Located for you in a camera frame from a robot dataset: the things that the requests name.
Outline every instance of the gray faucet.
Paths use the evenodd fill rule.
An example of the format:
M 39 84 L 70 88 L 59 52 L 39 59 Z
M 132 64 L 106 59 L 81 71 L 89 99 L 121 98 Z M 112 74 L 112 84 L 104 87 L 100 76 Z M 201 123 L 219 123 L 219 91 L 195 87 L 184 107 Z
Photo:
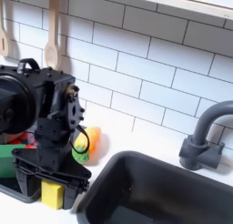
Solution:
M 206 110 L 200 117 L 193 135 L 188 136 L 180 149 L 180 164 L 189 170 L 199 170 L 202 166 L 217 168 L 224 144 L 218 148 L 211 147 L 206 141 L 213 122 L 222 116 L 233 115 L 233 101 L 216 104 Z

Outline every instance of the yellow sponge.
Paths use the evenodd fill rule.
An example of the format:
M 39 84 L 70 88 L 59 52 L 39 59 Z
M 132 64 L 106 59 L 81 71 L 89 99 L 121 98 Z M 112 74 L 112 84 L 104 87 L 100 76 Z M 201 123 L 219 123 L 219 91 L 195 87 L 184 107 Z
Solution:
M 42 180 L 41 198 L 44 204 L 54 209 L 61 209 L 63 207 L 63 196 L 63 186 Z

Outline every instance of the kitchen backsplash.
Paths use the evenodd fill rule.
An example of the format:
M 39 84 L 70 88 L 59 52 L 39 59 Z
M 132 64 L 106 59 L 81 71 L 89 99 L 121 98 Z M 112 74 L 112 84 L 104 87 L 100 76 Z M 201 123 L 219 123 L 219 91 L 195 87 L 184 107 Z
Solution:
M 48 0 L 4 0 L 11 56 L 46 66 Z M 233 22 L 140 0 L 62 0 L 62 69 L 76 77 L 84 125 L 183 139 L 201 114 L 233 100 Z M 211 127 L 233 167 L 233 117 Z

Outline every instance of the sink basin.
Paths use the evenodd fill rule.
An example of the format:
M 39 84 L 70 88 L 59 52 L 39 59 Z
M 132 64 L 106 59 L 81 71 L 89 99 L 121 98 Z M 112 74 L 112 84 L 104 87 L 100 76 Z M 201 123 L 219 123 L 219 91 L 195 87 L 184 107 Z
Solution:
M 77 208 L 79 224 L 232 224 L 233 188 L 139 154 L 113 156 Z

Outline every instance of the wooden spoon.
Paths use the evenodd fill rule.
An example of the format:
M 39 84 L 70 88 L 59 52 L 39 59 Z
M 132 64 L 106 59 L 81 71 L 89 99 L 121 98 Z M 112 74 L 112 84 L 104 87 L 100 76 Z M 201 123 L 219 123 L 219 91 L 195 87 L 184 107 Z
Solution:
M 0 55 L 9 56 L 9 38 L 4 29 L 4 7 L 3 0 L 0 0 Z
M 46 45 L 46 64 L 57 70 L 60 67 L 60 52 L 58 46 L 58 15 L 59 0 L 49 0 L 49 32 Z

